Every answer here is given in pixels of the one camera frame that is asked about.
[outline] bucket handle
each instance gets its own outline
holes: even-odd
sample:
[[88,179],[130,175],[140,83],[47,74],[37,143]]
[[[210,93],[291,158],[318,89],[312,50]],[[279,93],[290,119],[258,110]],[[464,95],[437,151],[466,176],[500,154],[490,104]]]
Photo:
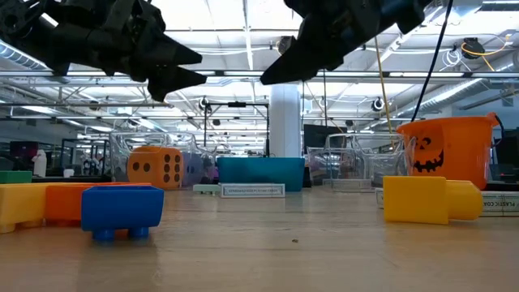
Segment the bucket handle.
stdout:
[[504,138],[504,126],[503,126],[503,122],[501,122],[500,117],[498,117],[496,113],[489,113],[487,115],[487,117],[489,117],[491,119],[495,119],[499,123],[499,125],[501,127],[501,140],[499,140],[496,144],[492,144],[491,148],[494,148],[495,146],[499,145],[501,143],[501,141],[503,141],[503,138]]

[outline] wooden table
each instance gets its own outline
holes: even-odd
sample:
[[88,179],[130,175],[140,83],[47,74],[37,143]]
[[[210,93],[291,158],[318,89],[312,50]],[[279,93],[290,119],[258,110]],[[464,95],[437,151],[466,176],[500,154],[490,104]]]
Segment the wooden table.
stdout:
[[375,196],[166,195],[147,242],[0,236],[0,291],[519,291],[519,218],[386,224]]

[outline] yellow toy block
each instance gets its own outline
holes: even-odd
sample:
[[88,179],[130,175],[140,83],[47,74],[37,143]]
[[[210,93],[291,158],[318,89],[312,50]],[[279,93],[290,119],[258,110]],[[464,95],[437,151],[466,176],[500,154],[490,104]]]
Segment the yellow toy block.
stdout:
[[39,227],[45,212],[45,189],[56,183],[0,185],[0,234],[22,227]]
[[476,220],[482,212],[481,191],[469,181],[384,177],[385,221],[448,224],[449,220]]

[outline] teal plastic container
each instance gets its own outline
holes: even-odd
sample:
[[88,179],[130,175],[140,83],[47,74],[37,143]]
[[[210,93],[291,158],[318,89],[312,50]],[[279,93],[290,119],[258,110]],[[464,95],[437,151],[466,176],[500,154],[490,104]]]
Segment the teal plastic container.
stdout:
[[301,191],[304,158],[220,157],[220,183],[284,183],[285,191]]
[[31,183],[32,171],[0,171],[0,183]]

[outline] white column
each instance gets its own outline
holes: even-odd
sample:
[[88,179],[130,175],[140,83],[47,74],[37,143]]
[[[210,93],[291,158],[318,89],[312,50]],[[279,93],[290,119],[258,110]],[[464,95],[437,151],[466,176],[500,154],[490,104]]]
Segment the white column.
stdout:
[[301,156],[301,96],[298,85],[273,85],[270,93],[270,153]]

